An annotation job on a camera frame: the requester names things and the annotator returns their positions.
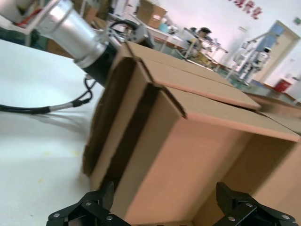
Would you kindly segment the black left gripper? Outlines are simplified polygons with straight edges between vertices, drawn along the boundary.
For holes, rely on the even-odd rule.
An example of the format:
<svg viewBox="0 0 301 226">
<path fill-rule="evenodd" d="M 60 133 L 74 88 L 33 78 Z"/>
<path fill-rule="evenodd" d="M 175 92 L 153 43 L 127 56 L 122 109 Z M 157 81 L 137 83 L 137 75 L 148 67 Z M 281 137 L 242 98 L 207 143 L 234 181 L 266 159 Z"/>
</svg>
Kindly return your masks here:
<svg viewBox="0 0 301 226">
<path fill-rule="evenodd" d="M 112 66 L 114 58 L 117 54 L 117 49 L 109 43 L 105 51 L 94 61 L 90 66 L 82 70 L 89 74 L 97 83 L 105 87 L 109 70 Z"/>
</svg>

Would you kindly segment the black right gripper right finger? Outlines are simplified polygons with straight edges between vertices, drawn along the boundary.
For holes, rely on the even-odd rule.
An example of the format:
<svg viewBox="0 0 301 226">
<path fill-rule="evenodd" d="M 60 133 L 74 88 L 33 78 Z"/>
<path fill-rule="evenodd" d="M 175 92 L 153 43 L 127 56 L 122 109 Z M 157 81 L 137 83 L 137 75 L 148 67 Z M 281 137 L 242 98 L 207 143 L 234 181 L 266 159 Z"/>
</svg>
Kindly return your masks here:
<svg viewBox="0 0 301 226">
<path fill-rule="evenodd" d="M 293 216 L 257 202 L 251 195 L 216 184 L 216 201 L 224 216 L 216 226 L 295 226 Z"/>
</svg>

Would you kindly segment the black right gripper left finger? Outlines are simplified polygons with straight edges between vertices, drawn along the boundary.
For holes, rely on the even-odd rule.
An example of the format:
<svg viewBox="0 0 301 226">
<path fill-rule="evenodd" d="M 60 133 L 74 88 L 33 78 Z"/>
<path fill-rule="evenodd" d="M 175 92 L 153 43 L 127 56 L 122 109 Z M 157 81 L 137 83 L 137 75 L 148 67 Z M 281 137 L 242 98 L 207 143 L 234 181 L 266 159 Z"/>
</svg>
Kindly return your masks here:
<svg viewBox="0 0 301 226">
<path fill-rule="evenodd" d="M 47 226 L 127 226 L 128 223 L 111 213 L 114 183 L 86 193 L 77 203 L 48 216 Z"/>
</svg>

